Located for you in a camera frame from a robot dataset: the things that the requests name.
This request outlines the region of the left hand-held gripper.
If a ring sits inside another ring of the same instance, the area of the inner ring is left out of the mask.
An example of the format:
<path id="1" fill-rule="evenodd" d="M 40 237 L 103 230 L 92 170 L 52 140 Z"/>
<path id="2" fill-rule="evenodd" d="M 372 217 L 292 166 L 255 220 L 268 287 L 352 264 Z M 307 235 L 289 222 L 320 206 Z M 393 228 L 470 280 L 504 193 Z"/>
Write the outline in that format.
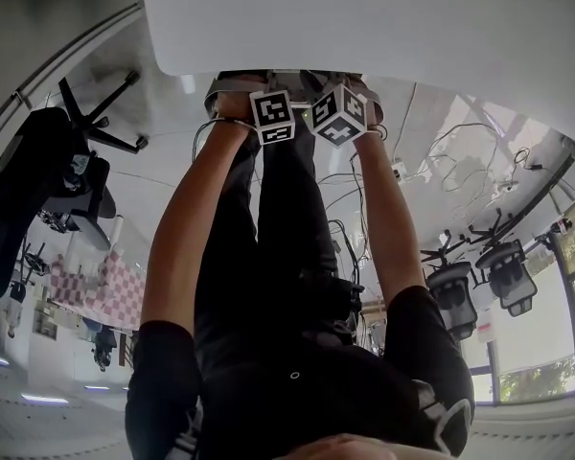
<path id="1" fill-rule="evenodd" d="M 216 102 L 220 94 L 245 93 L 250 101 L 249 123 L 255 128 L 261 146 L 292 140 L 295 118 L 285 85 L 271 70 L 220 72 L 212 81 L 204 105 L 210 119 L 219 116 Z"/>

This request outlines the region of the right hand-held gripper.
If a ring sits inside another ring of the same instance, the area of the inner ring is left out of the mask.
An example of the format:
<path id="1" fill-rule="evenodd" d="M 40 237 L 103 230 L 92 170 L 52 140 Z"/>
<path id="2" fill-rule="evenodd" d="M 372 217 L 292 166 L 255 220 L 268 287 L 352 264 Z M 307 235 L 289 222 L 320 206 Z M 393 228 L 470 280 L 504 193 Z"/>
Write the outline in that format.
<path id="1" fill-rule="evenodd" d="M 383 121 L 380 97 L 361 74 L 301 70 L 299 78 L 309 104 L 301 113 L 304 124 L 336 149 Z"/>

